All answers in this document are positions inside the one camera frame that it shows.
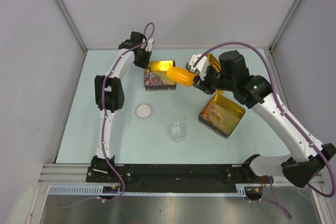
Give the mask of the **tin with popsicle candies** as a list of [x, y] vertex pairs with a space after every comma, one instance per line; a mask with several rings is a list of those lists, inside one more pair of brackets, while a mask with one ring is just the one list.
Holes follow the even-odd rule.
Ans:
[[198, 121], [216, 133], [227, 139], [231, 136], [246, 110], [224, 97], [215, 94], [198, 115]]

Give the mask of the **tin with round lollipops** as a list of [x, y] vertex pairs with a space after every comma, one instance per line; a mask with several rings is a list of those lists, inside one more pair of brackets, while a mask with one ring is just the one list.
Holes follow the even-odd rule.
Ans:
[[[221, 66], [219, 61], [212, 55], [212, 54], [207, 54], [206, 57], [209, 60], [210, 66], [207, 69], [207, 74], [213, 74], [214, 72], [220, 72], [221, 71]], [[189, 71], [189, 66], [188, 62], [186, 63], [186, 69]]]

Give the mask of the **clear glass jar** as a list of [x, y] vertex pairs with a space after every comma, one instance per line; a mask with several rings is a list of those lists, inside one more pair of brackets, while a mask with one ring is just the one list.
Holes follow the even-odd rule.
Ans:
[[186, 117], [183, 114], [177, 114], [169, 122], [168, 133], [173, 143], [182, 143], [187, 135]]

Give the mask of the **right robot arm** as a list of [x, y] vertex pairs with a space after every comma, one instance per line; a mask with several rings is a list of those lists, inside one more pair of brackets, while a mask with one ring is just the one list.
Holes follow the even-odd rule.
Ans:
[[211, 62], [207, 54], [193, 54], [187, 67], [195, 74], [194, 87], [207, 94], [216, 90], [232, 92], [240, 104], [271, 127], [289, 150], [287, 156], [250, 158], [249, 165], [242, 169], [245, 181], [254, 183], [261, 176], [282, 176], [303, 188], [327, 168], [335, 184], [329, 164], [335, 155], [335, 146], [323, 144], [306, 130], [281, 101], [273, 79], [250, 74], [244, 56], [237, 50], [222, 53], [216, 62]]

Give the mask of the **tin with swirl lollipops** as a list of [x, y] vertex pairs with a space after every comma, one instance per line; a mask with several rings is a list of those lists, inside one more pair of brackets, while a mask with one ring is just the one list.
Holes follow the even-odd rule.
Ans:
[[176, 82], [167, 76], [167, 71], [175, 67], [174, 60], [150, 61], [144, 71], [144, 88], [147, 92], [176, 90]]

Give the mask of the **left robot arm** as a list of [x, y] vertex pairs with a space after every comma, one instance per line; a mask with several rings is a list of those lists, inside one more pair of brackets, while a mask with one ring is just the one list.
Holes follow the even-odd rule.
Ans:
[[117, 57], [111, 67], [103, 75], [95, 76], [95, 102], [100, 110], [100, 133], [95, 156], [91, 160], [91, 168], [105, 182], [115, 178], [115, 151], [111, 148], [111, 131], [115, 113], [124, 106], [125, 96], [122, 79], [131, 65], [145, 69], [149, 65], [152, 54], [152, 35], [133, 31], [129, 39], [118, 47]]

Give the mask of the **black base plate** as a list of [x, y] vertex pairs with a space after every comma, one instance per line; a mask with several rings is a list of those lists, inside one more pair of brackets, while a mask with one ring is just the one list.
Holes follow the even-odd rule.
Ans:
[[123, 178], [125, 189], [197, 191], [206, 188], [214, 192], [238, 184], [263, 187], [269, 182], [267, 176], [255, 175], [244, 164], [123, 164], [115, 169]]

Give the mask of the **orange plastic scoop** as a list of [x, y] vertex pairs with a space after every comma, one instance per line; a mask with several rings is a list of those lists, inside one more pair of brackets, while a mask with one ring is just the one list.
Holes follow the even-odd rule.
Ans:
[[183, 86], [191, 87], [193, 85], [194, 74], [187, 69], [172, 67], [167, 71], [166, 75], [172, 81]]

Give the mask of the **white jar lid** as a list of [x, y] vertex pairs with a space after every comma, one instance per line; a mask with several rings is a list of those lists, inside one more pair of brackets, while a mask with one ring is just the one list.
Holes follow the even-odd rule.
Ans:
[[148, 104], [140, 104], [136, 110], [135, 114], [140, 119], [147, 119], [152, 114], [152, 107]]

